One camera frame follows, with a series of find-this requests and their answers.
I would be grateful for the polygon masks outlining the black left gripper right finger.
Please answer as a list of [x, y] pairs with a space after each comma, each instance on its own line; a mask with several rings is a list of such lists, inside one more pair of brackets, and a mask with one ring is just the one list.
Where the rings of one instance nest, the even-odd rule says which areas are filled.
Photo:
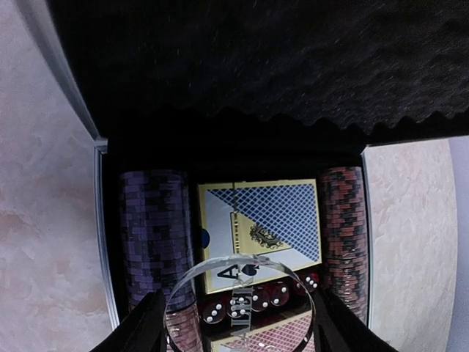
[[396, 352], [331, 291], [314, 291], [315, 351]]

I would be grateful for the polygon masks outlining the aluminium poker set case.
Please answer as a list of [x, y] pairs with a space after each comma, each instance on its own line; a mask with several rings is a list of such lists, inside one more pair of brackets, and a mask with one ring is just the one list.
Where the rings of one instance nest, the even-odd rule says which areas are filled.
[[121, 169], [298, 175], [366, 145], [468, 133], [466, 1], [19, 1], [89, 134]]

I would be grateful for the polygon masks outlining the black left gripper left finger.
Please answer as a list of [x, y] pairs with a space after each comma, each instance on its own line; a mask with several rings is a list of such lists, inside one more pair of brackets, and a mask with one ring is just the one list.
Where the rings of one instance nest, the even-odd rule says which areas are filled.
[[165, 303], [162, 290], [146, 294], [136, 308], [91, 352], [165, 351]]

